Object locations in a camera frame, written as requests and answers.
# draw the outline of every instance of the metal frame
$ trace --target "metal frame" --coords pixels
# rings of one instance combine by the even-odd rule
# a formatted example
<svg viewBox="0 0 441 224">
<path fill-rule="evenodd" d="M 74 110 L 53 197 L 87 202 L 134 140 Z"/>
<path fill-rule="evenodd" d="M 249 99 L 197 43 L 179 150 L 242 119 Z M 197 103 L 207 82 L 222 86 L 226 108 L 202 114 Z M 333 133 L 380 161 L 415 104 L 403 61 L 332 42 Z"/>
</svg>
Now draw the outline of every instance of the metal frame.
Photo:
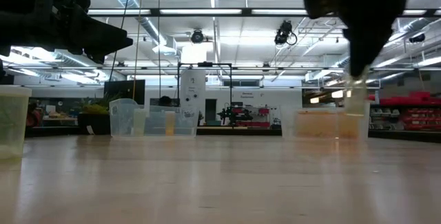
<svg viewBox="0 0 441 224">
<path fill-rule="evenodd" d="M 179 87 L 179 85 L 180 85 L 179 79 L 181 77 L 181 68 L 183 67 L 183 65 L 184 66 L 188 65 L 188 67 L 185 67 L 187 70 L 193 70 L 193 69 L 196 69 L 196 68 L 199 68 L 199 70 L 206 70 L 207 68 L 209 68 L 209 69 L 210 68 L 214 68 L 213 65 L 217 65 L 218 66 L 216 68 L 217 70 L 224 70 L 224 68 L 222 66 L 228 66 L 229 67 L 229 75 L 230 75 L 230 77 L 229 77 L 229 105 L 230 106 L 232 105 L 232 101 L 233 101 L 233 77 L 232 77 L 233 65 L 231 63 L 210 63 L 209 65 L 203 65 L 202 63 L 181 63 L 181 62 L 179 62 L 178 63 L 178 67 L 177 67 L 177 70 L 178 70 L 178 78 L 177 78 L 177 81 L 178 81 L 177 87 L 178 87 L 178 89 L 177 90 L 178 90 L 179 106 L 181 106 L 181 98 L 180 98 L 180 91 L 181 91 L 181 89 Z"/>
<path fill-rule="evenodd" d="M 178 64 L 178 67 L 176 66 L 170 66 L 170 67 L 163 67 L 161 66 L 162 70 L 179 70 L 182 65 L 197 65 L 197 64 L 188 64 L 188 63 L 181 63 L 181 65 Z M 288 71 L 305 71 L 305 70 L 338 70 L 342 73 L 345 71 L 344 68 L 333 68 L 333 67 L 269 67 L 264 68 L 261 66 L 232 66 L 231 63 L 213 63 L 213 65 L 227 65 L 230 67 L 230 72 L 234 70 L 288 70 Z M 158 66 L 128 66 L 123 68 L 115 67 L 114 70 L 116 71 L 124 71 L 124 70 L 157 70 L 159 69 Z M 72 66 L 5 66 L 3 69 L 28 69 L 28 70 L 93 70 L 93 69 L 100 69 L 100 70 L 111 70 L 112 67 L 110 66 L 97 66 L 97 67 L 72 67 Z M 193 70 L 224 70 L 222 67 L 192 67 Z M 421 72 L 435 72 L 435 71 L 441 71 L 441 67 L 424 67 L 424 68 L 370 68 L 371 72 L 411 72 L 411 71 L 421 71 Z"/>
<path fill-rule="evenodd" d="M 138 12 L 132 12 L 129 14 L 121 14 L 121 13 L 112 13 L 112 14 L 103 14 L 103 13 L 93 13 L 94 11 L 122 11 L 121 8 L 93 8 L 89 9 L 91 13 L 89 16 L 91 17 L 139 17 Z M 141 9 L 128 9 L 128 10 L 140 10 L 141 17 L 308 17 L 307 11 L 302 8 L 141 8 Z M 189 13 L 186 14 L 164 14 L 161 13 L 161 10 L 186 10 Z M 228 14 L 228 13 L 217 13 L 217 14 L 199 14 L 199 13 L 191 13 L 191 10 L 240 10 L 239 13 L 236 14 Z M 258 14 L 253 13 L 253 10 L 271 10 L 274 13 L 272 14 Z M 331 13 L 326 17 L 338 17 L 336 14 Z M 403 14 L 398 17 L 441 17 L 440 9 L 406 9 Z"/>
</svg>

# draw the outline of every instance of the hanging wire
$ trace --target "hanging wire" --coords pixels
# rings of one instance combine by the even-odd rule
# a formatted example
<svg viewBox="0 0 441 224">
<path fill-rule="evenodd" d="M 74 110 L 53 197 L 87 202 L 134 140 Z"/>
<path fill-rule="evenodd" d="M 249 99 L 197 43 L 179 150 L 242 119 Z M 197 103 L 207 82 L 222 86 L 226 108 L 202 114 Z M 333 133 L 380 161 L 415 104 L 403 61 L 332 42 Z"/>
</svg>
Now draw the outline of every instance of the hanging wire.
<svg viewBox="0 0 441 224">
<path fill-rule="evenodd" d="M 124 6 L 124 15 L 123 15 L 123 20 L 121 22 L 121 29 L 123 29 L 124 26 L 124 20 L 125 20 L 125 13 L 127 12 L 127 5 L 129 3 L 129 0 L 125 0 L 125 6 Z M 113 75 L 113 70 L 115 68 L 115 62 L 116 62 L 116 56 L 118 54 L 118 50 L 115 51 L 115 55 L 113 57 L 113 63 L 112 63 L 112 69 L 110 70 L 110 77 L 109 77 L 109 82 L 112 80 L 112 75 Z"/>
<path fill-rule="evenodd" d="M 158 0 L 158 9 L 161 9 L 161 0 Z M 158 33 L 161 33 L 161 25 L 159 20 L 161 18 L 158 17 Z M 158 69 L 159 69 L 159 98 L 161 98 L 161 39 L 158 42 Z"/>
<path fill-rule="evenodd" d="M 138 18 L 141 19 L 141 8 L 143 7 L 143 0 L 139 0 L 139 15 Z M 135 92 L 136 92 L 136 71 L 138 68 L 138 50 L 139 50 L 139 30 L 141 28 L 141 22 L 138 21 L 138 35 L 136 36 L 136 52 L 135 52 L 135 73 L 133 76 L 133 97 L 135 100 Z"/>
</svg>

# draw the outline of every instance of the ceiling duct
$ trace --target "ceiling duct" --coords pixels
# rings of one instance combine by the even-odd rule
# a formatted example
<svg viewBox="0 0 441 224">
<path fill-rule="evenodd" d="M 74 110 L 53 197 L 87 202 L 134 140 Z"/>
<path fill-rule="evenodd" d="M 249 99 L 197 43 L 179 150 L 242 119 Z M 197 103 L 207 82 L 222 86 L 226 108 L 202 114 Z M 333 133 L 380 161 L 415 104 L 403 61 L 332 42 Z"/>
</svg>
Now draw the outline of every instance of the ceiling duct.
<svg viewBox="0 0 441 224">
<path fill-rule="evenodd" d="M 118 2 L 125 7 L 127 2 L 127 8 L 140 8 L 138 0 L 118 0 Z M 164 35 L 162 35 L 158 29 L 153 25 L 153 23 L 147 17 L 135 17 L 135 19 L 140 23 L 140 25 L 144 28 L 147 34 L 150 36 L 152 41 L 156 45 L 166 46 L 169 42 Z M 170 49 L 174 49 L 174 53 L 176 54 L 176 48 L 173 48 L 173 43 L 170 44 Z M 170 52 L 170 49 L 160 49 L 161 51 Z"/>
<path fill-rule="evenodd" d="M 384 45 L 387 47 L 392 43 L 397 41 L 401 41 L 403 39 L 411 38 L 415 35 L 418 35 L 421 32 L 424 32 L 423 29 L 428 28 L 430 25 L 438 22 L 441 19 L 438 18 L 419 18 L 414 21 L 411 21 L 406 26 L 400 28 L 399 32 L 393 34 L 389 39 L 389 42 Z M 332 67 L 346 67 L 349 64 L 349 53 L 344 54 Z"/>
<path fill-rule="evenodd" d="M 73 55 L 73 54 L 67 54 L 67 52 L 62 51 L 62 50 L 56 50 L 56 54 L 57 54 L 57 58 L 60 59 L 62 62 L 59 65 L 61 68 L 63 66 L 66 67 L 84 67 L 84 70 L 87 70 L 88 67 L 99 67 L 102 65 L 99 65 L 93 61 L 91 61 L 90 59 L 84 57 L 84 56 L 79 56 L 79 55 Z M 110 78 L 110 71 L 109 70 L 99 70 L 99 72 L 102 72 L 103 74 L 106 75 L 107 78 Z M 124 81 L 127 80 L 127 78 L 122 75 L 121 73 L 118 72 L 114 72 L 112 75 L 112 80 L 113 81 Z"/>
</svg>

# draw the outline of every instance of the cable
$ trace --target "cable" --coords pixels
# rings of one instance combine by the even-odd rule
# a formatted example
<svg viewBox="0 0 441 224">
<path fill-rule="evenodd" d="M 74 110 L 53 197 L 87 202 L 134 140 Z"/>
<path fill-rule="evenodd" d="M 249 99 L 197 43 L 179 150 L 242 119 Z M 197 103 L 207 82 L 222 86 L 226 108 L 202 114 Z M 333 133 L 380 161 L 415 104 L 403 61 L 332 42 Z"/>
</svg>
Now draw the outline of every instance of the cable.
<svg viewBox="0 0 441 224">
<path fill-rule="evenodd" d="M 124 20 L 125 20 L 125 13 L 127 12 L 127 5 L 129 3 L 129 0 L 125 0 L 125 6 L 124 6 L 124 15 L 123 15 L 123 20 L 121 22 L 121 29 L 123 29 L 124 26 Z M 113 75 L 113 70 L 115 68 L 115 61 L 116 61 L 116 55 L 118 54 L 118 50 L 115 51 L 115 55 L 113 57 L 113 63 L 112 63 L 112 69 L 110 70 L 110 78 L 109 78 L 109 82 L 112 81 L 112 75 Z"/>
<path fill-rule="evenodd" d="M 138 19 L 141 20 L 141 6 L 143 5 L 143 0 L 139 0 L 139 15 Z M 139 49 L 139 30 L 141 28 L 141 22 L 138 21 L 138 35 L 136 36 L 136 52 L 135 52 L 135 73 L 133 77 L 133 101 L 135 100 L 135 91 L 136 91 L 136 69 L 138 66 L 138 49 Z"/>
<path fill-rule="evenodd" d="M 161 9 L 161 0 L 158 0 L 158 9 Z M 158 17 L 158 34 L 160 34 L 161 27 L 159 25 L 159 20 L 161 18 Z M 161 98 L 161 39 L 158 39 L 158 68 L 159 68 L 159 98 Z"/>
<path fill-rule="evenodd" d="M 294 33 L 291 31 L 291 36 L 294 36 L 294 38 L 296 38 L 296 41 L 293 42 L 293 43 L 289 43 L 288 40 L 287 40 L 286 43 L 287 43 L 288 45 L 296 45 L 296 44 L 297 44 L 297 40 L 298 40 L 298 39 L 297 39 L 297 35 L 294 34 Z"/>
</svg>

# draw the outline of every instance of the security camera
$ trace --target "security camera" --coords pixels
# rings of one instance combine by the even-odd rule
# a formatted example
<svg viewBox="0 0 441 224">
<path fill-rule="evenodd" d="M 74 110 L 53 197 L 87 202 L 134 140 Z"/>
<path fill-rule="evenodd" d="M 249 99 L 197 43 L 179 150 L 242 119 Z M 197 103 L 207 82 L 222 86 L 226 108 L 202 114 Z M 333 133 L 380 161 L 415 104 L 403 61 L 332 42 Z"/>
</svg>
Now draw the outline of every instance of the security camera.
<svg viewBox="0 0 441 224">
<path fill-rule="evenodd" d="M 204 34 L 202 33 L 202 30 L 195 30 L 192 34 L 192 43 L 199 44 L 204 41 Z"/>
</svg>

